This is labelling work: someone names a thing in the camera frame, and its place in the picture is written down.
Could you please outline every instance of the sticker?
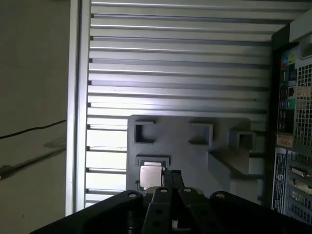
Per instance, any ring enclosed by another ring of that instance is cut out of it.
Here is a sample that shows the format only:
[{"label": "sticker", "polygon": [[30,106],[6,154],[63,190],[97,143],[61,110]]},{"label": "sticker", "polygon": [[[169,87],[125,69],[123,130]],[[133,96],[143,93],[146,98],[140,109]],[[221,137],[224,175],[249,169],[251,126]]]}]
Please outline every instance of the sticker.
[{"label": "sticker", "polygon": [[310,98],[311,97],[311,86],[298,86],[298,97]]},{"label": "sticker", "polygon": [[286,154],[275,155],[272,209],[283,213],[285,194]]},{"label": "sticker", "polygon": [[293,137],[291,135],[276,134],[277,145],[292,148],[293,147]]},{"label": "sticker", "polygon": [[295,55],[290,55],[288,57],[288,64],[294,64],[296,62],[296,56]]}]

